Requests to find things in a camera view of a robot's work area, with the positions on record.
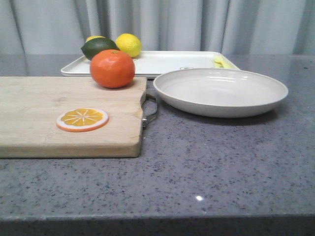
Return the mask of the white round plate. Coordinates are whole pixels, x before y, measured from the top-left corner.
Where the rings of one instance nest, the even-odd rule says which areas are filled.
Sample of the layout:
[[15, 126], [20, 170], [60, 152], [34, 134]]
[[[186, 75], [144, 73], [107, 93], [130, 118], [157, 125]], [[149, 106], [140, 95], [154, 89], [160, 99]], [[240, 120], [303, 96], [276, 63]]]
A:
[[195, 115], [245, 118], [266, 113], [288, 95], [271, 77], [243, 70], [195, 68], [165, 73], [153, 85], [163, 101]]

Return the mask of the wooden cutting board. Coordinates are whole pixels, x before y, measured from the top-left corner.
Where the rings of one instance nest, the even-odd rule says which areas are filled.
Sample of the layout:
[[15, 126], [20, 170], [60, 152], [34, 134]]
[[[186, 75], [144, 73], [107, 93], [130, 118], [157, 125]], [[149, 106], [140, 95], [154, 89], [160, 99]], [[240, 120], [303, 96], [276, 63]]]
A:
[[[101, 109], [109, 120], [92, 131], [60, 129], [57, 118], [78, 108]], [[117, 89], [101, 87], [90, 77], [1, 77], [0, 156], [137, 157], [142, 129], [157, 111], [145, 77]]]

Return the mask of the white rectangular tray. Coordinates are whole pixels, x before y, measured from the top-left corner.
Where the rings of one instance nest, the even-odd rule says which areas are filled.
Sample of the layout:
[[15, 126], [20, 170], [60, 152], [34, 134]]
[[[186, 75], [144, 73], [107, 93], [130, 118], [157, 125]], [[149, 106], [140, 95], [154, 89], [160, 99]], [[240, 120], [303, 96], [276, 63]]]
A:
[[[171, 71], [215, 68], [213, 58], [217, 56], [222, 56], [222, 59], [229, 61], [217, 52], [197, 51], [142, 51], [132, 59], [136, 77], [155, 78]], [[62, 68], [61, 73], [64, 76], [90, 76], [90, 63], [91, 60], [82, 56]]]

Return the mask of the orange fruit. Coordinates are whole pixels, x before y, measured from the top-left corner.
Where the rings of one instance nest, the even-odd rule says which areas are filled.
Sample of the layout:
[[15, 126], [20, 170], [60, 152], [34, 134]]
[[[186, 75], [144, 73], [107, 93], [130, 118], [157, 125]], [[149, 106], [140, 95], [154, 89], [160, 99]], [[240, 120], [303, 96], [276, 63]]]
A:
[[102, 87], [121, 88], [133, 80], [135, 64], [125, 52], [114, 49], [104, 50], [92, 58], [90, 74], [93, 80]]

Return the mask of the small yellow lemon behind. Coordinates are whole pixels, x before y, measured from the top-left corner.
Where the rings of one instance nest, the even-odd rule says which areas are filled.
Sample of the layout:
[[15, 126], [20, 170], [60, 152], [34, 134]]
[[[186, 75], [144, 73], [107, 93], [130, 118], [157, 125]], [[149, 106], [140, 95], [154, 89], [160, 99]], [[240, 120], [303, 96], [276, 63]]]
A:
[[87, 39], [86, 39], [86, 42], [92, 40], [92, 39], [96, 39], [96, 38], [105, 38], [104, 36], [101, 36], [101, 35], [94, 35], [94, 36], [89, 36]]

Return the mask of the green lime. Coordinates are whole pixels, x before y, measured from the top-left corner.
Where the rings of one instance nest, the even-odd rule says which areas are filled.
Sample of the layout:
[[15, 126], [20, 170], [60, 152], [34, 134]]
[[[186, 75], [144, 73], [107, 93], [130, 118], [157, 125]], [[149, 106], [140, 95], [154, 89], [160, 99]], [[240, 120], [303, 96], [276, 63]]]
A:
[[92, 60], [98, 53], [110, 49], [120, 50], [113, 40], [104, 37], [91, 39], [81, 47], [82, 53], [88, 60]]

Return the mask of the grey curtain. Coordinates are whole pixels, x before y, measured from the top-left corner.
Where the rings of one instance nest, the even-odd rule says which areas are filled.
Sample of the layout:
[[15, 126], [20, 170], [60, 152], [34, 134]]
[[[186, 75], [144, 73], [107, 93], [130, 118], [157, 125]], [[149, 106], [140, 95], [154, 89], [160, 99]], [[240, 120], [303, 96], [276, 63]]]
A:
[[315, 53], [312, 0], [3, 0], [2, 54], [79, 54], [89, 36], [144, 50]]

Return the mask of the orange slice toy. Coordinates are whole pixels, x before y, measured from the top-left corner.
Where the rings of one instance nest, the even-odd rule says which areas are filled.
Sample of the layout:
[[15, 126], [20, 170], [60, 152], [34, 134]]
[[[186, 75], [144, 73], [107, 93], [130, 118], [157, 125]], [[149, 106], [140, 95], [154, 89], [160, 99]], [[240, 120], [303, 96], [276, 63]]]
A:
[[56, 126], [67, 132], [88, 132], [103, 127], [109, 115], [102, 109], [77, 108], [58, 116]]

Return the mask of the yellow plastic fork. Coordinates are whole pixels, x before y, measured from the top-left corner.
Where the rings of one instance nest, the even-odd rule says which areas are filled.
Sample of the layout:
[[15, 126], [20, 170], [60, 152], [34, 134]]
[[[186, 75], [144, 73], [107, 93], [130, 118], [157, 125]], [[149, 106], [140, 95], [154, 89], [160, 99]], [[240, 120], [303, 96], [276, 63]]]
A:
[[222, 60], [222, 56], [214, 57], [213, 64], [215, 68], [224, 68], [224, 61]]

